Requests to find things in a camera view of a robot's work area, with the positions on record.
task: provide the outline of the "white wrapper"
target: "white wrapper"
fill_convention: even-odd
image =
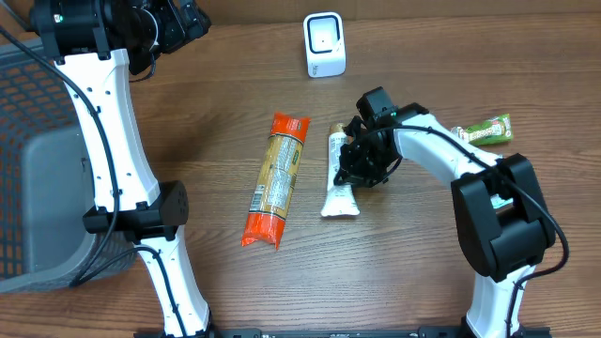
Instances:
[[[326,203],[321,209],[321,216],[356,216],[359,215],[357,202],[350,185],[335,186],[334,178],[340,169],[340,147],[347,142],[347,135],[335,132],[329,138],[328,187]]]

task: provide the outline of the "food package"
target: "food package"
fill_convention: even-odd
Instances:
[[[451,132],[474,146],[495,145],[514,139],[509,114],[496,116],[467,128],[454,127]]]
[[[275,244],[276,250],[279,248],[310,122],[309,117],[293,118],[275,113],[242,246],[264,240]]]
[[[322,217],[330,216],[357,216],[359,209],[353,190],[349,184],[336,186],[334,178],[340,170],[340,147],[349,143],[349,137],[345,134],[343,123],[335,123],[330,127],[328,138],[328,185],[326,187],[326,202],[321,209]]]

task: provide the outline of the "wire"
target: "wire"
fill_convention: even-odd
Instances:
[[[466,148],[464,148],[462,145],[460,145],[453,137],[447,135],[444,132],[437,131],[437,130],[433,129],[432,127],[407,126],[407,125],[386,127],[386,128],[379,129],[377,131],[370,131],[370,132],[366,133],[362,138],[355,139],[355,141],[353,141],[351,143],[351,145],[353,145],[355,142],[360,143],[363,140],[367,140],[369,136],[375,135],[377,133],[380,133],[383,131],[393,131],[393,130],[397,130],[397,129],[412,130],[412,131],[424,131],[427,133],[435,134],[438,137],[442,138],[443,140],[448,142],[451,146],[453,146],[454,148],[459,150],[459,152],[461,152],[463,155],[465,155],[468,159],[470,159],[474,163],[480,165],[481,167],[483,167],[487,170],[490,170],[493,174],[495,174],[498,178],[500,178],[503,181],[503,183],[505,183],[511,190],[513,190],[514,192],[516,192],[523,198],[527,199],[528,202],[530,202],[537,210],[539,210],[541,212],[541,214],[543,214],[543,217],[545,217],[551,224],[553,224],[553,227],[555,228],[555,232],[557,233],[557,237],[560,239],[560,242],[562,244],[562,249],[563,249],[562,259],[554,267],[528,274],[528,275],[518,279],[515,282],[514,289],[512,291],[512,295],[511,295],[511,301],[509,303],[509,309],[507,311],[507,318],[505,319],[505,323],[507,326],[506,327],[507,338],[510,338],[511,337],[511,317],[514,314],[514,308],[516,307],[517,292],[520,289],[523,289],[522,285],[534,278],[547,276],[553,272],[560,270],[561,268],[563,268],[565,266],[565,264],[567,263],[567,260],[569,259],[570,247],[568,245],[567,238],[566,238],[565,234],[563,233],[562,228],[557,223],[557,221],[555,221],[553,216],[551,216],[548,213],[548,211],[545,210],[544,207],[542,207],[538,202],[536,202],[534,200],[534,198],[532,198],[532,196],[530,196],[527,192],[524,192],[524,190],[522,190],[520,187],[518,187],[513,180],[511,180],[508,176],[504,175],[501,171],[499,171],[499,169],[497,169],[496,167],[493,167],[491,165],[488,165],[486,162],[480,160],[475,154],[469,152]]]
[[[388,179],[396,171],[396,168],[398,168],[398,166],[401,165],[402,160],[403,158],[399,158],[398,160],[396,160],[396,163],[394,164],[393,168],[388,173],[386,173],[386,176],[384,176],[384,179],[382,179],[382,181]]]
[[[119,260],[123,259],[124,257],[127,257],[130,254],[135,254],[135,253],[139,253],[139,252],[149,252],[152,254],[152,258],[157,260],[157,263],[159,264],[159,268],[161,268],[161,274],[162,274],[162,278],[164,280],[165,288],[167,289],[167,297],[169,298],[169,302],[171,303],[171,309],[172,309],[173,313],[176,315],[177,323],[179,323],[179,328],[181,329],[181,334],[183,334],[184,338],[188,338],[188,335],[186,334],[186,327],[184,326],[184,321],[181,318],[181,313],[179,312],[176,300],[173,296],[173,291],[171,289],[171,285],[169,284],[169,276],[167,274],[167,270],[165,269],[165,265],[162,262],[161,254],[159,252],[157,252],[156,250],[154,250],[150,247],[146,247],[146,246],[140,246],[140,247],[128,249],[127,251],[124,251],[123,253],[116,255],[115,257],[111,258],[108,262],[104,263],[102,266],[100,266],[97,269],[90,272],[87,276],[85,276],[82,279],[83,283],[96,277],[99,273],[108,269],[110,266],[112,266],[114,263],[118,262]]]
[[[143,82],[145,80],[150,79],[151,77],[154,76],[155,71],[157,71],[157,59],[154,57],[154,54],[151,54],[150,57],[152,58],[152,68],[150,69],[150,71],[148,72],[148,74],[140,79],[137,80],[130,80],[130,84],[134,84],[137,82]]]
[[[77,84],[75,84],[62,71],[51,66],[41,56],[37,55],[35,52],[33,52],[32,50],[27,48],[25,45],[20,43],[2,25],[0,25],[0,34],[2,34],[8,41],[10,41],[12,44],[17,46],[17,48],[19,48],[21,51],[23,51],[29,57],[31,57],[35,61],[37,61],[43,68],[45,68],[46,70],[51,72],[51,74],[53,74],[53,75],[59,77],[61,80],[63,80],[63,82],[65,82],[65,84],[67,84],[71,88],[71,90],[73,90],[76,93],[75,98],[76,99],[79,98],[84,102],[85,107],[87,108],[88,112],[92,116],[92,119],[94,120],[94,124],[96,125],[96,128],[98,129],[98,134],[99,134],[100,140],[102,142],[102,148],[104,149],[104,155],[106,157],[106,162],[109,167],[109,176],[111,178],[111,186],[113,188],[113,198],[115,199],[115,203],[114,203],[114,207],[113,207],[113,219],[111,220],[109,228],[106,232],[106,236],[100,242],[100,245],[99,245],[98,249],[96,250],[96,252],[94,253],[94,255],[92,256],[92,258],[89,261],[87,261],[87,263],[85,263],[85,265],[80,269],[80,271],[77,273],[75,278],[73,278],[73,280],[69,283],[69,287],[79,286],[82,284],[82,282],[80,281],[81,278],[85,275],[85,273],[92,267],[92,265],[100,257],[100,253],[106,247],[110,236],[115,231],[116,220],[117,220],[117,217],[119,214],[120,191],[119,191],[119,188],[116,183],[115,163],[113,162],[113,155],[111,154],[111,148],[109,146],[109,141],[106,137],[106,132],[104,131],[104,127],[102,126],[102,123],[100,122],[98,112],[94,108],[94,105],[92,104],[90,99],[87,97],[87,95],[84,93],[84,91]]]

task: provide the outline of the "orange packaging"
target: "orange packaging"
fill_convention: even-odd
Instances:
[[[242,246],[256,240],[275,244],[276,250],[280,246],[310,122],[309,117],[293,118],[275,113],[269,146],[242,235]]]

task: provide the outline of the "basket mesh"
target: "basket mesh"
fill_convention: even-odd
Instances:
[[[39,41],[28,42],[37,53]],[[64,84],[47,73],[35,61],[14,48],[0,48],[0,292],[2,281],[27,273],[23,249],[23,178],[22,157],[27,142],[42,133],[78,125],[72,102]],[[95,236],[95,249],[101,236]],[[98,266],[115,254],[130,248],[116,234],[107,246]],[[135,255],[99,275],[104,277],[128,268]],[[45,290],[66,286],[72,272],[45,278],[36,285],[24,284],[19,290]]]

